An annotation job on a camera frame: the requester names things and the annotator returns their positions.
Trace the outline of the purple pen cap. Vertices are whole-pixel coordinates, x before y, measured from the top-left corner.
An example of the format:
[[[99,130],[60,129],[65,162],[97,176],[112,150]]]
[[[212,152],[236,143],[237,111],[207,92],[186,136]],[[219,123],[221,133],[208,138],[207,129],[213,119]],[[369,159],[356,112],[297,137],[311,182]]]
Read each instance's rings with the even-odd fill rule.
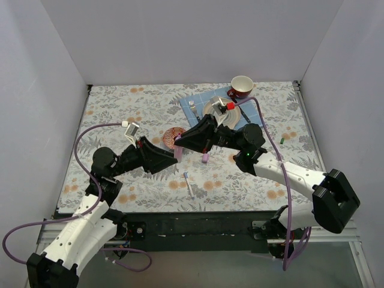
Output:
[[[203,162],[203,163],[207,163],[208,160],[209,160],[209,154],[208,154],[208,153],[203,154],[202,162]]]

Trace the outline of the pink pen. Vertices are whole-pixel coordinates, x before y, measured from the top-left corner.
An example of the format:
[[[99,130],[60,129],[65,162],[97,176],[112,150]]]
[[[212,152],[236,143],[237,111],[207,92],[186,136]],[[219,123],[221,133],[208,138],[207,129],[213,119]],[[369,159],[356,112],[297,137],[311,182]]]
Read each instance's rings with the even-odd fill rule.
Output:
[[[176,142],[174,142],[174,157],[177,159],[177,161],[180,163],[182,160],[182,147],[177,146]]]

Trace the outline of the white marker pen blue tip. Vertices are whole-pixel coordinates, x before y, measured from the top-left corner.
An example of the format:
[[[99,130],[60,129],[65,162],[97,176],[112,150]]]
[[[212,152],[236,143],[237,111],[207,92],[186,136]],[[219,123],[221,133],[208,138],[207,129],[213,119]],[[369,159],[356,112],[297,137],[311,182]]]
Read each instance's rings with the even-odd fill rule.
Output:
[[[189,178],[185,179],[185,182],[186,182],[186,184],[187,184],[187,188],[188,188],[188,192],[189,192],[189,194],[190,194],[190,197],[191,197],[191,199],[194,200],[194,199],[195,199],[195,195],[194,195],[193,189],[192,189],[192,187],[191,187]]]

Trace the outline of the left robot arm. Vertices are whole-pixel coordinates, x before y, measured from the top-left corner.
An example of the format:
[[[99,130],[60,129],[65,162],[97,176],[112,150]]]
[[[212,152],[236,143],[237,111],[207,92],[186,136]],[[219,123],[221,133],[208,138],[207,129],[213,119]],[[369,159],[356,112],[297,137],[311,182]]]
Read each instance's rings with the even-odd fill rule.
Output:
[[[108,147],[97,149],[92,156],[92,178],[74,219],[66,223],[43,252],[34,253],[27,260],[29,285],[76,287],[80,273],[104,244],[127,235],[124,213],[111,209],[122,187],[116,176],[140,167],[155,174],[176,163],[171,152],[153,145],[145,137],[121,155]]]

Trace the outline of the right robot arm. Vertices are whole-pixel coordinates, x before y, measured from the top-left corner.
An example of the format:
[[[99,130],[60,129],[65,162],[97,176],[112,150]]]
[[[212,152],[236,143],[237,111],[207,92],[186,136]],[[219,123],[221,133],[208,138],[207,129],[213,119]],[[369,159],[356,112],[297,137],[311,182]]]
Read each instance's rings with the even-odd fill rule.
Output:
[[[205,154],[213,146],[235,149],[237,167],[245,173],[284,184],[311,201],[309,205],[281,208],[271,219],[272,233],[288,237],[295,229],[320,226],[339,234],[360,206],[345,174],[337,169],[322,172],[283,162],[263,145],[259,125],[246,124],[239,130],[219,125],[212,115],[205,115],[193,128],[178,136],[175,145]]]

